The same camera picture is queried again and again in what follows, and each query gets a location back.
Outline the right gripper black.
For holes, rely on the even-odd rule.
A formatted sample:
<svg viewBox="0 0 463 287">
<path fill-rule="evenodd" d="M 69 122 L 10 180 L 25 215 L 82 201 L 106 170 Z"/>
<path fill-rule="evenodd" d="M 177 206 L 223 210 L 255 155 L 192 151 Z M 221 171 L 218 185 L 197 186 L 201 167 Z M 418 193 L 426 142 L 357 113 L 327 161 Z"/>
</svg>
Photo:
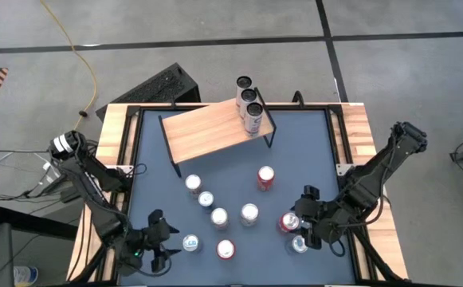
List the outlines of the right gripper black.
<svg viewBox="0 0 463 287">
<path fill-rule="evenodd" d="M 306 245 L 310 248 L 320 250 L 322 242 L 329 245 L 337 241 L 337 233 L 331 224 L 328 203 L 320 200 L 320 190 L 311 185 L 304 186 L 304 199 L 295 201 L 293 207 L 297 217 L 306 217 L 310 227 L 301 227 L 300 235 L 306 239 Z"/>
</svg>

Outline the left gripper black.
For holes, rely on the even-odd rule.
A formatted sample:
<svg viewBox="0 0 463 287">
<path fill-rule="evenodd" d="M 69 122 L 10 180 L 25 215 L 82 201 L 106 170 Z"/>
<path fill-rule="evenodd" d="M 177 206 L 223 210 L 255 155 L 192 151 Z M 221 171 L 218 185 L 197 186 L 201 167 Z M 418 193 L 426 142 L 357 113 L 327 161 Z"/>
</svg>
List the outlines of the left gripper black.
<svg viewBox="0 0 463 287">
<path fill-rule="evenodd" d="M 148 226 L 143 229 L 143 248 L 154 253 L 151 260 L 151 272 L 159 273 L 166 266 L 167 258 L 177 254 L 180 250 L 165 250 L 162 247 L 171 234 L 178 234 L 179 230 L 167 224 L 163 211 L 156 209 L 148 215 Z"/>
</svg>

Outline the red Fanta strawberry can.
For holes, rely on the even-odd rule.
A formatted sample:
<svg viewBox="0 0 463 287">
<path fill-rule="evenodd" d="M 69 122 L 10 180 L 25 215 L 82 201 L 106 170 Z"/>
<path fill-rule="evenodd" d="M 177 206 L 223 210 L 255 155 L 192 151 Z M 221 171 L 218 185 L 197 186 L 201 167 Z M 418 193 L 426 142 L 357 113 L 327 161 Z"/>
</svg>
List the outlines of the red Fanta strawberry can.
<svg viewBox="0 0 463 287">
<path fill-rule="evenodd" d="M 230 260 L 236 252 L 236 247 L 229 239 L 223 239 L 216 245 L 216 254 L 222 260 Z"/>
<path fill-rule="evenodd" d="M 291 233 L 300 226 L 300 219 L 293 212 L 286 212 L 279 217 L 277 227 L 281 232 Z"/>
<path fill-rule="evenodd" d="M 260 191 L 267 191 L 273 185 L 275 172 L 270 166 L 263 166 L 257 172 L 257 185 Z"/>
</svg>

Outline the blue silver Red Bull can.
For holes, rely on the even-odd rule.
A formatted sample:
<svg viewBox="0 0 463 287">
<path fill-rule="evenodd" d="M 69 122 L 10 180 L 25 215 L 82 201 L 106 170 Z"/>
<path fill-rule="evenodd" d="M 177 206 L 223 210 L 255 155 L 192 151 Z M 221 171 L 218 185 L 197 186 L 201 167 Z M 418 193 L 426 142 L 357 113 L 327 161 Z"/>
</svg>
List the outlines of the blue silver Red Bull can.
<svg viewBox="0 0 463 287">
<path fill-rule="evenodd" d="M 286 249 L 291 254 L 303 254 L 308 251 L 305 240 L 301 235 L 289 238 L 286 242 Z"/>
<path fill-rule="evenodd" d="M 199 206 L 208 213 L 211 213 L 214 209 L 214 195 L 210 191 L 203 191 L 198 196 Z"/>
<path fill-rule="evenodd" d="M 182 240 L 182 247 L 186 252 L 198 253 L 202 249 L 202 241 L 195 234 L 188 234 Z"/>
</svg>

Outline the silver Diet Coke can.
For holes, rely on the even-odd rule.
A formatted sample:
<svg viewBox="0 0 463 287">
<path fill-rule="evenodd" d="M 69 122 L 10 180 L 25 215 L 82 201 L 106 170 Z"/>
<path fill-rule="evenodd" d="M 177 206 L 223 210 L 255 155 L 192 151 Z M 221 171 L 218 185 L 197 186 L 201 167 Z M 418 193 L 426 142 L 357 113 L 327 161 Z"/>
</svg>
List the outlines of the silver Diet Coke can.
<svg viewBox="0 0 463 287">
<path fill-rule="evenodd" d="M 253 226 L 259 216 L 259 209 L 255 204 L 252 203 L 246 203 L 242 208 L 241 208 L 241 223 L 244 226 Z"/>
<path fill-rule="evenodd" d="M 185 186 L 194 197 L 197 197 L 202 192 L 202 180 L 198 175 L 188 175 L 185 180 Z"/>
<path fill-rule="evenodd" d="M 211 222 L 218 230 L 224 230 L 229 225 L 228 213 L 224 208 L 216 208 L 210 214 Z"/>
</svg>

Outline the white Celsius can black lid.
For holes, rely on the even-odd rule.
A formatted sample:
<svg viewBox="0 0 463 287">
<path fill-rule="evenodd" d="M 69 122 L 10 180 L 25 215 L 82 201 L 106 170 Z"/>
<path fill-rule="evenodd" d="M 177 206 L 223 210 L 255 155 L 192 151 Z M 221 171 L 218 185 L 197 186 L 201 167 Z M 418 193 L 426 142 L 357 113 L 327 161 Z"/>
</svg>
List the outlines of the white Celsius can black lid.
<svg viewBox="0 0 463 287">
<path fill-rule="evenodd" d="M 259 133 L 262 121 L 263 107 L 254 102 L 247 105 L 244 115 L 244 127 L 249 136 Z"/>
<path fill-rule="evenodd" d="M 236 79 L 236 95 L 239 97 L 241 95 L 241 92 L 245 89 L 248 89 L 252 86 L 252 79 L 248 76 L 239 76 L 238 79 Z"/>
<path fill-rule="evenodd" d="M 248 104 L 255 102 L 257 99 L 257 94 L 256 92 L 251 89 L 247 88 L 244 89 L 239 97 L 239 108 L 243 109 L 246 108 Z"/>
</svg>

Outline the wooden shelf black metal legs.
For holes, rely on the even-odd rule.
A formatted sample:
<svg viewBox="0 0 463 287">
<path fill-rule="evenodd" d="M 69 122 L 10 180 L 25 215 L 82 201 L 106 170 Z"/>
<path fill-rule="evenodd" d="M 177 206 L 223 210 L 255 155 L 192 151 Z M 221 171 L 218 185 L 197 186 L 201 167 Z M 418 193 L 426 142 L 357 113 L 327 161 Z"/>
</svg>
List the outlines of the wooden shelf black metal legs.
<svg viewBox="0 0 463 287">
<path fill-rule="evenodd" d="M 253 137 L 245 131 L 235 99 L 192 107 L 176 116 L 158 117 L 172 167 L 182 176 L 179 164 L 235 146 Z"/>
</svg>

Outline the blue-grey table mat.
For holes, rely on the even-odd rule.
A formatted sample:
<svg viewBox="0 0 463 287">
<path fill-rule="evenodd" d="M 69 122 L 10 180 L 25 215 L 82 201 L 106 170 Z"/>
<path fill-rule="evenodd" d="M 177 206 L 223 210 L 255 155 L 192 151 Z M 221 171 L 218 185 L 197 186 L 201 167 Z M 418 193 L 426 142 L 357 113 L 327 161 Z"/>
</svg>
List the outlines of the blue-grey table mat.
<svg viewBox="0 0 463 287">
<path fill-rule="evenodd" d="M 250 140 L 186 161 L 180 166 L 181 177 L 171 165 L 159 116 L 167 118 L 169 112 L 143 114 L 137 153 L 140 172 L 134 181 L 129 218 L 135 228 L 142 228 L 153 210 L 162 210 L 167 222 L 179 230 L 171 235 L 166 247 L 180 252 L 173 257 L 166 275 L 134 273 L 121 277 L 121 285 L 309 285 L 355 280 L 351 259 L 338 256 L 346 244 L 291 254 L 286 249 L 288 236 L 277 227 L 279 217 L 293 206 L 305 185 L 317 187 L 323 200 L 337 195 L 335 161 L 324 112 L 275 111 L 272 116 L 277 133 L 272 145 L 263 139 Z M 267 191 L 260 191 L 257 185 L 257 172 L 263 166 L 275 172 Z M 216 229 L 211 213 L 199 206 L 198 196 L 189 193 L 185 186 L 188 175 L 201 178 L 202 192 L 214 195 L 214 209 L 227 211 L 226 229 Z M 246 203 L 259 209 L 253 226 L 241 223 L 241 208 Z M 201 239 L 198 253 L 183 249 L 182 240 L 188 234 Z M 236 247 L 230 260 L 216 254 L 216 245 L 223 239 Z"/>
</svg>

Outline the white blue floor container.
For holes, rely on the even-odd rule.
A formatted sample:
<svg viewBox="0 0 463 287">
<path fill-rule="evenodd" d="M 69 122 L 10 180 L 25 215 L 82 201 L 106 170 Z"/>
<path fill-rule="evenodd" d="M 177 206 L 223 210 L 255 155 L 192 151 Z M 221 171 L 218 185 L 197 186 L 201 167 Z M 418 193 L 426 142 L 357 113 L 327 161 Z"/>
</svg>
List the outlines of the white blue floor container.
<svg viewBox="0 0 463 287">
<path fill-rule="evenodd" d="M 14 287 L 31 287 L 38 279 L 38 269 L 33 266 L 14 267 Z"/>
</svg>

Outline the black floor rail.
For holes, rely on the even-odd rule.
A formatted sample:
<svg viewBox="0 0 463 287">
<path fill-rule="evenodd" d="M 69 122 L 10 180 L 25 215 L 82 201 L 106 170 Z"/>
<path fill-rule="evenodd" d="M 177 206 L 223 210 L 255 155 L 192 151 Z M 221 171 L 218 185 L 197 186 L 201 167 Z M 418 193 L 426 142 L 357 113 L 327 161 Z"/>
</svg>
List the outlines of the black floor rail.
<svg viewBox="0 0 463 287">
<path fill-rule="evenodd" d="M 5 207 L 0 207 L 0 224 L 2 223 L 9 224 L 13 230 L 72 241 L 76 239 L 78 231 L 76 226 L 68 223 L 25 214 Z"/>
</svg>

